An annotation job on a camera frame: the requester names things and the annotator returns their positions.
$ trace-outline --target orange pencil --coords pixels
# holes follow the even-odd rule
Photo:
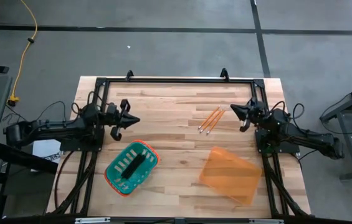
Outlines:
[[[217,124],[217,122],[219,122],[221,116],[223,116],[224,112],[226,112],[226,109],[224,109],[224,110],[221,111],[221,114],[220,114],[219,118],[218,118],[218,119],[216,120],[216,122],[212,125],[212,127],[210,128],[210,130],[207,131],[206,135],[208,135],[208,134],[212,131],[212,129],[213,129],[213,128],[215,127],[215,125]]]
[[[208,123],[199,131],[199,133],[202,133],[203,130],[205,130],[205,129],[221,114],[221,111],[222,111],[222,110],[220,110],[220,111],[215,115],[215,117],[213,117],[213,119],[212,119],[210,122],[208,122]]]
[[[214,111],[204,120],[204,122],[198,127],[198,129],[200,129],[200,128],[206,123],[206,121],[208,121],[209,118],[210,118],[211,116],[213,116],[214,112],[216,112],[219,108],[220,108],[220,106],[218,106],[217,109],[214,110]]]

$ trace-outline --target green plastic basket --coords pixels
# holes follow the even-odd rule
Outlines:
[[[136,159],[140,161],[137,166],[134,161]],[[158,163],[159,155],[155,150],[147,143],[135,140],[111,162],[104,176],[116,192],[122,196],[129,196],[144,182]],[[124,178],[122,175],[125,171],[130,174],[129,178]]]

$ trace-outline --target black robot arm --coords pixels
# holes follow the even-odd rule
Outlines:
[[[286,141],[299,146],[317,149],[324,156],[331,159],[344,158],[343,150],[338,138],[332,134],[320,134],[301,129],[290,123],[290,114],[284,110],[267,110],[262,102],[255,98],[249,100],[245,106],[231,105],[238,118],[243,121],[240,131],[246,131],[250,123],[267,130],[263,140],[271,146],[279,146]]]
[[[76,119],[71,121],[21,121],[4,128],[7,145],[14,147],[26,146],[36,140],[56,139],[68,141],[76,139],[86,143],[94,143],[100,138],[102,126],[115,126],[111,130],[111,137],[119,141],[120,129],[127,128],[140,121],[139,118],[130,115],[130,104],[122,100],[121,111],[117,106],[109,103],[105,113],[93,103],[84,106]]]

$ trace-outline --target wooden table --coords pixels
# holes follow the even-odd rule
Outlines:
[[[96,77],[80,77],[75,97],[75,102],[80,107],[86,104],[88,93],[94,89],[95,79]],[[285,100],[280,79],[264,80],[270,108],[276,102]],[[110,137],[110,128],[106,127],[103,149],[98,155],[95,168],[88,215],[270,217],[264,174],[250,206],[221,196],[198,180],[213,146],[223,147],[263,167],[256,150],[255,128],[252,127],[245,133],[239,132],[240,122],[229,107],[231,103],[244,105],[250,97],[250,86],[246,84],[111,83],[108,102],[119,105],[122,99],[128,99],[131,104],[130,114],[139,117],[141,121],[122,130],[123,138],[119,142]],[[218,105],[227,108],[227,111],[210,135],[199,134],[197,127]],[[129,197],[122,197],[107,184],[103,173],[120,151],[135,139],[150,144],[160,155],[161,162]],[[74,186],[80,155],[80,152],[75,152],[64,165],[59,179],[59,202],[66,198]],[[285,187],[299,206],[310,213],[299,163],[289,154],[280,154],[279,157]],[[274,190],[274,194],[278,210],[281,211],[278,190]],[[83,197],[80,197],[79,209],[82,200]],[[47,211],[53,209],[54,194],[50,197]]]

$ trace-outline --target translucent orange tray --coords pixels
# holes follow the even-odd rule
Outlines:
[[[244,205],[250,205],[262,169],[235,154],[213,147],[199,180]]]

